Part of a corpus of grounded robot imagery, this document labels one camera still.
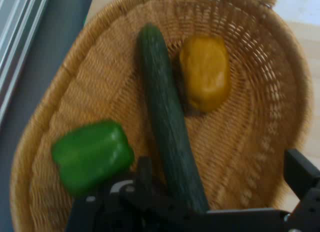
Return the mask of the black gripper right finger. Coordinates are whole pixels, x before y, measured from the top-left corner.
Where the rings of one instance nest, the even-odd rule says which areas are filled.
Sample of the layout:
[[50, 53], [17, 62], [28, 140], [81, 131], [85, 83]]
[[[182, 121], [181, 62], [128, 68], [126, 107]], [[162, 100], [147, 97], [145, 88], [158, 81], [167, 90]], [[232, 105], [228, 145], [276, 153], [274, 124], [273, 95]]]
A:
[[289, 231], [319, 231], [320, 170], [296, 149], [284, 154], [284, 179], [299, 199], [286, 227]]

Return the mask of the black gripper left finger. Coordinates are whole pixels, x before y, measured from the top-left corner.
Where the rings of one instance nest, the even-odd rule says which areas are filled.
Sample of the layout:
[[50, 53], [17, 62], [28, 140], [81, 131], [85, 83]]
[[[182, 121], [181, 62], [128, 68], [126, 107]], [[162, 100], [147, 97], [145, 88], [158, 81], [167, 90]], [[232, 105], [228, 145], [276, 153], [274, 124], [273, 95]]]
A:
[[73, 203], [67, 231], [207, 231], [196, 214], [167, 196], [152, 177], [151, 160], [141, 157], [136, 173], [116, 176]]

